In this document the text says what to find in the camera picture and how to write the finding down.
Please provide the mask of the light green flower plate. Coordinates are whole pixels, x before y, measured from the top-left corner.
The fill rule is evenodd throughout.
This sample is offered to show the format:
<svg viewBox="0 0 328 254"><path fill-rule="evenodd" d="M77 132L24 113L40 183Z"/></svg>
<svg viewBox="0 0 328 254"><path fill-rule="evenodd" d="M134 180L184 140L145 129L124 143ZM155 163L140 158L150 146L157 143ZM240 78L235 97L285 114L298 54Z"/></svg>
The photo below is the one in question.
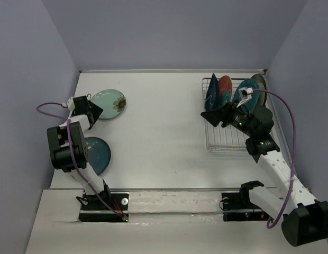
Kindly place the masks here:
<svg viewBox="0 0 328 254"><path fill-rule="evenodd" d="M103 109L100 115L102 120L110 120L122 113L126 107L126 98L118 90L106 89L95 94L91 101Z"/></svg>

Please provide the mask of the cream plate with grey rim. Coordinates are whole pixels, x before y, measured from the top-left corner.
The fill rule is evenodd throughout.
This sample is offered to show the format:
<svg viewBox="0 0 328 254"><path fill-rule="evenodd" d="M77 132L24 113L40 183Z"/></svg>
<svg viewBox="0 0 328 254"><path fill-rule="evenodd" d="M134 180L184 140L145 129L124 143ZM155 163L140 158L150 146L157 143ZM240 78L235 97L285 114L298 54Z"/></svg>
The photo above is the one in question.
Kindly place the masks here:
<svg viewBox="0 0 328 254"><path fill-rule="evenodd" d="M261 74L254 74L251 78L257 83L258 89L262 89L262 90L267 89L265 79ZM257 105L265 106L266 100L267 100L267 93L260 92Z"/></svg>

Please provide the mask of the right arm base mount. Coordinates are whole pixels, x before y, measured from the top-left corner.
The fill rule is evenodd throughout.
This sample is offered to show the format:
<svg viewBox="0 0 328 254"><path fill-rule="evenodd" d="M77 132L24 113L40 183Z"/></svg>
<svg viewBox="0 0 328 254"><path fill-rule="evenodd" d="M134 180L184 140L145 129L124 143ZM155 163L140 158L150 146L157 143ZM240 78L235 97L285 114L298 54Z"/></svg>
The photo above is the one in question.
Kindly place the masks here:
<svg viewBox="0 0 328 254"><path fill-rule="evenodd" d="M223 211L224 222L267 221L269 215L249 201L249 191L254 187L264 187L255 180L244 183L237 192L222 193L219 207Z"/></svg>

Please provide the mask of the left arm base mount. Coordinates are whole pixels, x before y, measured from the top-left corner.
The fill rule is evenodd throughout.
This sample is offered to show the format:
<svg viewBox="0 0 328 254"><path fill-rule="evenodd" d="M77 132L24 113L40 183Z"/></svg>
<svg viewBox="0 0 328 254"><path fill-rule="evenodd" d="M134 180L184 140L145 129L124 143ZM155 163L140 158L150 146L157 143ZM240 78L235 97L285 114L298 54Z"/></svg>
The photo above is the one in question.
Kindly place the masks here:
<svg viewBox="0 0 328 254"><path fill-rule="evenodd" d="M103 198L110 210L97 197L89 201L85 193L77 196L76 200L80 203L78 220L93 223L128 223L129 192L111 192L111 197L111 200Z"/></svg>

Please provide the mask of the teal scalloped plate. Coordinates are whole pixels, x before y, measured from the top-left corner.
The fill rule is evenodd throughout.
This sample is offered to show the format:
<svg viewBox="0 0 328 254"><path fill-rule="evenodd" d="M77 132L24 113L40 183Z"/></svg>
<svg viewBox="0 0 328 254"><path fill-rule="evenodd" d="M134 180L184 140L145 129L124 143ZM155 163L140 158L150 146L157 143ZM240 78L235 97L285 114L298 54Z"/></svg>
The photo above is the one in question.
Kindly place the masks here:
<svg viewBox="0 0 328 254"><path fill-rule="evenodd" d="M240 83L240 85L236 88L233 98L232 98L232 102L234 103L238 103L241 100L240 97L240 93L239 93L239 89L240 88L244 88L244 87L248 87L248 88L252 88L253 90L258 89L259 86L257 84L257 82L253 79L246 79L243 82ZM245 103L245 106L247 107L247 109L249 110L250 113L252 113L254 111L254 108L258 102L260 93L259 92L254 92L251 95L251 99Z"/></svg>

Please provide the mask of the blue speckled round plate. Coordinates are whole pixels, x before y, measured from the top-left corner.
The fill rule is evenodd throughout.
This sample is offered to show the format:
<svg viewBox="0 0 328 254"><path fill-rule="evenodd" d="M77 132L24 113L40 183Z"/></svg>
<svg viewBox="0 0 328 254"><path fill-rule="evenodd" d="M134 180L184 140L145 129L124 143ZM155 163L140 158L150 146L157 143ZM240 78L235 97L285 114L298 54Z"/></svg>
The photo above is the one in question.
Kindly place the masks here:
<svg viewBox="0 0 328 254"><path fill-rule="evenodd" d="M111 149L106 141L98 137L86 137L89 164L97 175L101 175L111 161Z"/></svg>

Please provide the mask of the red and teal plate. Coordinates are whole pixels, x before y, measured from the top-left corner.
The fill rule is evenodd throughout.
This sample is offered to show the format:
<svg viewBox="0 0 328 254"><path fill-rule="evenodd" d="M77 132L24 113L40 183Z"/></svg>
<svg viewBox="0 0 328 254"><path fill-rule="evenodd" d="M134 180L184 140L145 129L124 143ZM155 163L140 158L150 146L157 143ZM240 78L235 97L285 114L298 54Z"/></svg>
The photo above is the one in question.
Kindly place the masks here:
<svg viewBox="0 0 328 254"><path fill-rule="evenodd" d="M220 107L231 101L232 97L232 80L229 76L223 76L218 80L218 88L220 91Z"/></svg>

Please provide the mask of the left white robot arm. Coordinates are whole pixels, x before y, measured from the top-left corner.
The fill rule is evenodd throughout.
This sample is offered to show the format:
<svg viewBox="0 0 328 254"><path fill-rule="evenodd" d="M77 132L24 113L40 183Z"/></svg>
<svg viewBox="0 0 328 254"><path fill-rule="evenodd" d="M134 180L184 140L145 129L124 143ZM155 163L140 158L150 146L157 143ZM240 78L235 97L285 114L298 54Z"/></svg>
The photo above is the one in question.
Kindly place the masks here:
<svg viewBox="0 0 328 254"><path fill-rule="evenodd" d="M87 96L71 97L62 104L70 111L70 117L59 126L47 129L50 159L53 167L62 170L78 181L84 189L85 204L94 202L106 209L112 196L107 183L89 165L89 150L84 131L90 130L103 112Z"/></svg>

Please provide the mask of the dark blue teardrop plate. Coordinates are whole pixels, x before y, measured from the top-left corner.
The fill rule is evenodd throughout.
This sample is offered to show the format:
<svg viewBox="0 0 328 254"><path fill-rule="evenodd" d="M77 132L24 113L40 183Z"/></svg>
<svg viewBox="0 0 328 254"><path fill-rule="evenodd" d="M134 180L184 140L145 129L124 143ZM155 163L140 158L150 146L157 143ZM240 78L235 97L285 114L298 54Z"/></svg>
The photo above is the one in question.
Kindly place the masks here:
<svg viewBox="0 0 328 254"><path fill-rule="evenodd" d="M205 96L206 111L215 110L220 104L220 90L218 86L218 79L215 74L212 74L211 80Z"/></svg>

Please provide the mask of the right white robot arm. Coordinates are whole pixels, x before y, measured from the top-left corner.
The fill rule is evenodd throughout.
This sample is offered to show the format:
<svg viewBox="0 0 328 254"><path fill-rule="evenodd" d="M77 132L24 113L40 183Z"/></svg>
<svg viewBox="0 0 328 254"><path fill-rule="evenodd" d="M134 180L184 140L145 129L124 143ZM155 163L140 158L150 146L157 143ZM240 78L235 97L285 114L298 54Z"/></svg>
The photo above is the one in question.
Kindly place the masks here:
<svg viewBox="0 0 328 254"><path fill-rule="evenodd" d="M259 207L281 224L285 239L293 247L328 238L328 202L319 201L307 190L286 163L270 134L274 121L268 108L259 106L247 113L227 103L218 110L202 112L201 117L214 127L230 125L246 134L249 155L280 194L276 197L257 180L247 182L224 204L227 210Z"/></svg>

